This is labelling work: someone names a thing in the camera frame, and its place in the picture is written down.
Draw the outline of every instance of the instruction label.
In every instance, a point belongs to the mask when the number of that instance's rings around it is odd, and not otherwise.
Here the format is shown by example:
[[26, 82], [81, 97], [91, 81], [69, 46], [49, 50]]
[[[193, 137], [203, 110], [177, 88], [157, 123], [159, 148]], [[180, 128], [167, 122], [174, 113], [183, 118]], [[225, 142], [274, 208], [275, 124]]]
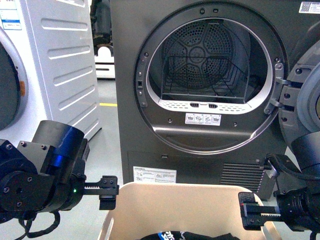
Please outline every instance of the instruction label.
[[320, 2], [303, 1], [301, 2], [300, 14], [320, 14]]
[[4, 30], [21, 30], [15, 0], [0, 0], [0, 20]]
[[204, 113], [186, 113], [185, 124], [220, 126], [221, 115]]
[[134, 166], [133, 178], [134, 182], [175, 184], [177, 170]]

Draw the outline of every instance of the qr code label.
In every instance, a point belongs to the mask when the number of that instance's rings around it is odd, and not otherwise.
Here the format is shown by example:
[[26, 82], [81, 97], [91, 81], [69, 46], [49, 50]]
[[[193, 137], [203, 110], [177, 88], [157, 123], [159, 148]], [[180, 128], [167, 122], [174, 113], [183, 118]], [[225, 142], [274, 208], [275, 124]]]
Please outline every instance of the qr code label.
[[320, 2], [312, 2], [312, 1], [301, 2], [299, 13], [320, 14]]

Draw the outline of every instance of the beige basket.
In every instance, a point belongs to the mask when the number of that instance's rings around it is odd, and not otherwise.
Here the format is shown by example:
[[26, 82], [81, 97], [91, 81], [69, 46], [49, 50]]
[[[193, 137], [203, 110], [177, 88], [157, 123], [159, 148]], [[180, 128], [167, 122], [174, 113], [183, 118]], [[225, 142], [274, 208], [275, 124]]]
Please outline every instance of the beige basket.
[[[164, 231], [210, 237], [231, 233], [240, 240], [265, 240], [262, 230], [243, 228], [239, 192], [250, 191], [223, 185], [125, 184], [116, 199], [116, 209], [105, 218], [98, 240], [137, 240]], [[281, 240], [272, 222], [266, 227], [272, 239]]]

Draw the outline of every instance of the robotic arm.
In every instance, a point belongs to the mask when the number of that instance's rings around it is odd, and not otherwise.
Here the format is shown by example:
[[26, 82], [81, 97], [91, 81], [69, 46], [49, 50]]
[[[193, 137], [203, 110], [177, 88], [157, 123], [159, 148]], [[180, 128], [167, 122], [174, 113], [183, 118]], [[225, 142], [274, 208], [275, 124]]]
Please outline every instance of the robotic arm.
[[[320, 132], [301, 136], [292, 142], [291, 149], [301, 171], [286, 155], [268, 154], [260, 162], [261, 168], [276, 178], [278, 190], [273, 194], [278, 206], [259, 206], [253, 193], [240, 192], [241, 218], [246, 230], [260, 230], [267, 221], [285, 222], [295, 232], [311, 230], [310, 239], [316, 239], [320, 233], [319, 143]], [[291, 182], [295, 189], [288, 189], [282, 181]]]
[[[99, 195], [99, 209], [113, 210], [118, 179], [103, 176], [87, 183], [89, 152], [82, 131], [50, 120], [40, 122], [32, 142], [21, 141], [17, 148], [0, 139], [0, 224], [19, 219], [25, 229], [19, 240], [48, 234], [59, 225], [59, 211], [71, 210], [83, 195]], [[29, 232], [37, 214], [44, 212], [54, 214], [53, 225]]]

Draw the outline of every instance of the black cable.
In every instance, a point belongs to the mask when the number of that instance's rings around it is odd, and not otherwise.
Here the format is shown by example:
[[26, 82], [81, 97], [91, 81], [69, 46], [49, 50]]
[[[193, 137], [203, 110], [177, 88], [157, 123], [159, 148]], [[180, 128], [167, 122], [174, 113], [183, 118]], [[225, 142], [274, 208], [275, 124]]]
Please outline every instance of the black cable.
[[22, 240], [28, 235], [30, 228], [31, 228], [31, 225], [32, 225], [32, 220], [27, 221], [26, 224], [22, 218], [19, 218], [18, 221], [19, 221], [19, 224], [24, 228], [24, 234], [22, 236], [16, 238], [15, 240]]
[[310, 240], [316, 240], [317, 239], [317, 232], [312, 232], [311, 234], [310, 234]]
[[30, 238], [30, 239], [34, 239], [34, 238], [38, 238], [40, 236], [49, 234], [53, 230], [55, 230], [60, 224], [60, 214], [59, 214], [58, 211], [52, 211], [50, 213], [54, 215], [54, 222], [50, 227], [48, 227], [45, 230], [41, 230], [41, 231], [30, 232], [30, 229], [31, 229], [31, 226], [32, 226], [32, 222], [35, 220], [34, 218], [31, 219], [31, 220], [27, 220], [26, 224], [25, 224], [25, 221], [22, 218], [20, 218], [19, 219], [19, 224], [24, 228], [24, 234], [22, 236], [16, 238], [15, 240], [22, 240], [26, 236], [28, 238]]
[[313, 176], [313, 175], [308, 175], [308, 174], [303, 174], [303, 173], [298, 173], [298, 172], [294, 172], [292, 170], [290, 170], [289, 168], [287, 168], [280, 160], [279, 157], [276, 154], [268, 154], [266, 156], [267, 159], [269, 158], [273, 158], [279, 169], [284, 172], [285, 174], [291, 175], [297, 179], [300, 180], [305, 180], [305, 181], [320, 181], [320, 177], [318, 176]]
[[45, 230], [35, 231], [35, 232], [28, 232], [27, 233], [27, 237], [28, 238], [34, 239], [34, 238], [40, 237], [42, 235], [49, 234], [59, 226], [59, 224], [60, 224], [60, 214], [59, 214], [59, 212], [58, 211], [52, 211], [50, 213], [54, 215], [53, 224], [50, 227], [48, 227], [47, 229], [45, 229]]

